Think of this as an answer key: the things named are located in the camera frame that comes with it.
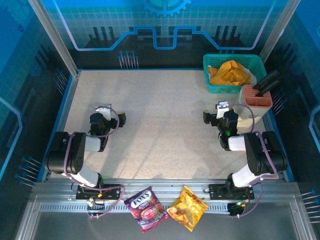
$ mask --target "blue wall panel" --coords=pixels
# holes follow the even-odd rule
[[[258,54],[286,3],[44,1],[81,69],[135,68],[120,51],[134,51],[140,68],[201,68],[204,54],[220,51]]]
[[[0,23],[0,238],[9,240],[38,175],[29,156],[44,158],[70,73],[27,0],[0,1]]]

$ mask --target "speckled white table surface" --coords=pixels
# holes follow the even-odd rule
[[[126,124],[104,152],[86,152],[85,163],[104,178],[224,179],[241,169],[246,153],[225,151],[218,130],[203,122],[218,101],[201,70],[82,71],[65,131],[88,132],[95,107],[111,103]],[[264,131],[262,120],[256,130]]]

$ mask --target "gear logo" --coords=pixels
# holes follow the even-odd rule
[[[149,10],[150,14],[155,13],[157,17],[162,15],[171,17],[174,14],[180,14],[180,10],[186,9],[186,5],[191,3],[191,0],[141,0],[145,10]]]
[[[0,0],[0,6],[6,7],[20,25],[28,19],[30,6],[27,0]]]

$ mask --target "black knife handle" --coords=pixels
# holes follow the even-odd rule
[[[280,83],[280,78],[278,77],[276,80],[267,83],[263,86],[263,88],[260,89],[260,91],[255,95],[256,97],[262,97],[266,92],[272,90]]]
[[[258,90],[258,89],[262,88],[262,86],[266,85],[267,83],[269,83],[270,81],[272,81],[273,79],[278,77],[279,75],[280,75],[280,73],[278,70],[274,70],[274,71],[270,72],[267,76],[262,78],[260,82],[258,82],[256,85],[254,85],[253,89]]]

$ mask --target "orange cloth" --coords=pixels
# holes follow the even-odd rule
[[[211,85],[234,85],[241,86],[250,83],[251,75],[245,72],[244,66],[234,60],[226,61],[219,70],[214,67],[207,67],[211,74]]]

